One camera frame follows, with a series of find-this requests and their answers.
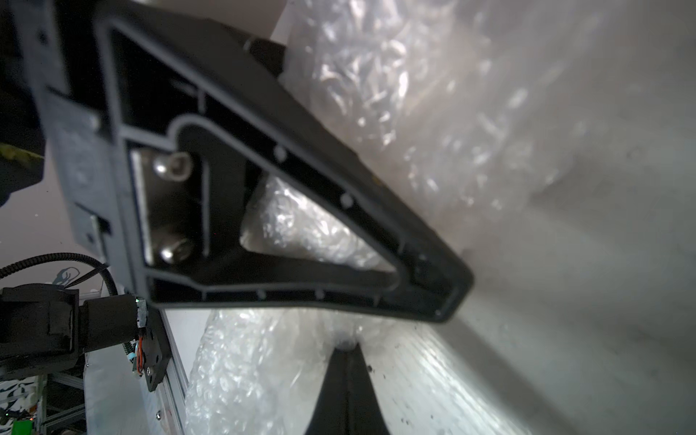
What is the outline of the clear bubble wrap sheet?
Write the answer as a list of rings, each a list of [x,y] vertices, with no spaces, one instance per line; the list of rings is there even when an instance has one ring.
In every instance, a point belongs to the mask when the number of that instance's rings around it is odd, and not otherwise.
[[[299,1],[285,83],[465,260],[440,326],[219,310],[188,434],[300,434],[361,343],[393,434],[695,431],[692,1]]]

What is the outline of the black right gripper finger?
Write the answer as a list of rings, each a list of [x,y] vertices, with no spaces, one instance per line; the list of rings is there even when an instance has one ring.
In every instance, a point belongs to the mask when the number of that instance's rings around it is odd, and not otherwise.
[[[389,432],[360,346],[333,351],[306,435]]]

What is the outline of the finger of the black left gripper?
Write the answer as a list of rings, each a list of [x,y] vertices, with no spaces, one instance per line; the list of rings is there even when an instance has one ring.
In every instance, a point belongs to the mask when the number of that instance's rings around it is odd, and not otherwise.
[[[219,23],[103,1],[94,15],[125,283],[166,308],[307,306],[443,323],[474,284],[436,233]],[[242,246],[264,175],[346,225],[390,270]]]

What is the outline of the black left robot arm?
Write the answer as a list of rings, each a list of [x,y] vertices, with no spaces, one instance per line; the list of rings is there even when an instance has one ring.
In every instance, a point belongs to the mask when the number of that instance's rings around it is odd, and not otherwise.
[[[133,1],[1,5],[1,198],[44,175],[52,146],[84,254],[100,275],[1,291],[1,377],[75,366],[137,341],[154,389],[170,348],[163,308],[320,307],[443,323],[473,273],[279,83],[282,45]],[[242,239],[256,188],[278,177],[389,264],[362,271],[267,254]]]

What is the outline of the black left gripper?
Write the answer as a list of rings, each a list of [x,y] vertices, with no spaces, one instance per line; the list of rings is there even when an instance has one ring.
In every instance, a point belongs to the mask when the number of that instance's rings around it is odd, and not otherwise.
[[[74,234],[95,213],[121,283],[141,280],[128,128],[141,126],[141,4],[5,1],[1,5],[1,140],[54,147]]]

